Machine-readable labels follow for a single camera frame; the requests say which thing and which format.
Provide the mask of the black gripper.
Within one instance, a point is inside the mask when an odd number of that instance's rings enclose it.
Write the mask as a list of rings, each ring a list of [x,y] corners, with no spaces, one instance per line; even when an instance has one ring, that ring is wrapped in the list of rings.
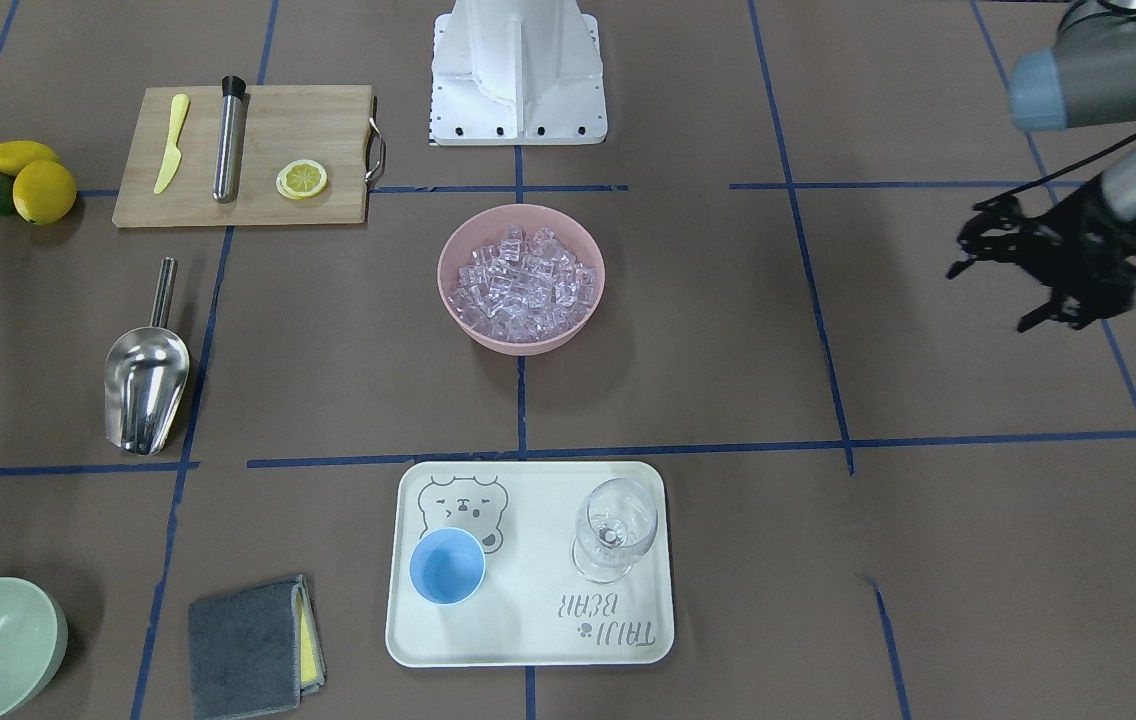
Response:
[[[1095,323],[1127,313],[1136,300],[1136,217],[1124,219],[1099,184],[1086,184],[1034,218],[1026,273],[1049,287],[1047,301],[1016,325]]]

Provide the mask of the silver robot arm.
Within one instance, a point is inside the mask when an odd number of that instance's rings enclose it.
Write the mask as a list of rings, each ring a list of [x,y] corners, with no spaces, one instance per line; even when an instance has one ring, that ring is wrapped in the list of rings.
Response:
[[[1136,1],[1074,1],[1052,47],[1025,55],[1008,82],[1025,132],[1136,120]],[[1049,211],[1025,214],[1014,191],[975,206],[958,236],[967,263],[1013,263],[1049,288],[1019,320],[1075,329],[1126,313],[1136,296],[1136,133],[1120,159]]]

